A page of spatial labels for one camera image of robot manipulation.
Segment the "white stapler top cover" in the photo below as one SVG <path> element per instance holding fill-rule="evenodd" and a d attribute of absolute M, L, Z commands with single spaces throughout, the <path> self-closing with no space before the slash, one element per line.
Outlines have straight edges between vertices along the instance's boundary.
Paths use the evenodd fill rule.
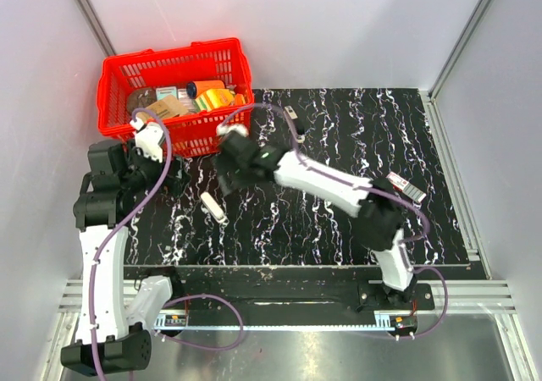
<path fill-rule="evenodd" d="M 200 195 L 203 206 L 207 209 L 209 214 L 214 218 L 218 224 L 227 224 L 228 218 L 224 209 L 217 203 L 217 201 L 208 193 L 203 192 Z"/>

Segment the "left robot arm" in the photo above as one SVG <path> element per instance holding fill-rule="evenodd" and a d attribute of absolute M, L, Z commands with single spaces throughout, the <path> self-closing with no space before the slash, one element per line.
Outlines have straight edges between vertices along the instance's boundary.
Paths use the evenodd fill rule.
<path fill-rule="evenodd" d="M 180 196 L 189 178 L 181 157 L 152 160 L 133 140 L 99 141 L 90 145 L 87 159 L 90 170 L 73 206 L 83 256 L 80 320 L 73 343 L 61 350 L 61 363 L 86 377 L 140 371 L 149 364 L 162 308 L 179 306 L 184 291 L 173 268 L 153 268 L 133 301 L 124 303 L 124 218 L 140 194 L 157 186 Z"/>

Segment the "red white staple box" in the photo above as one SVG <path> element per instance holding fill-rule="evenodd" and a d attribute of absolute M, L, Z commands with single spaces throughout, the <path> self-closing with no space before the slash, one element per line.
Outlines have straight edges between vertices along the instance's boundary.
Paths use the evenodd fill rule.
<path fill-rule="evenodd" d="M 386 178 L 399 192 L 416 203 L 421 203 L 427 196 L 422 190 L 402 178 L 399 174 L 390 172 Z"/>

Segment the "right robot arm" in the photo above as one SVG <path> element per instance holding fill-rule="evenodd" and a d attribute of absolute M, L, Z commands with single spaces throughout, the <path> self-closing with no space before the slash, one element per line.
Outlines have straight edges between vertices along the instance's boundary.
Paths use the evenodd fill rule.
<path fill-rule="evenodd" d="M 296 149 L 259 146 L 236 131 L 223 135 L 218 148 L 214 165 L 224 188 L 269 182 L 329 202 L 350 218 L 354 237 L 373 253 L 388 305 L 403 310 L 414 302 L 417 280 L 405 247 L 401 199 L 386 179 L 346 174 Z"/>

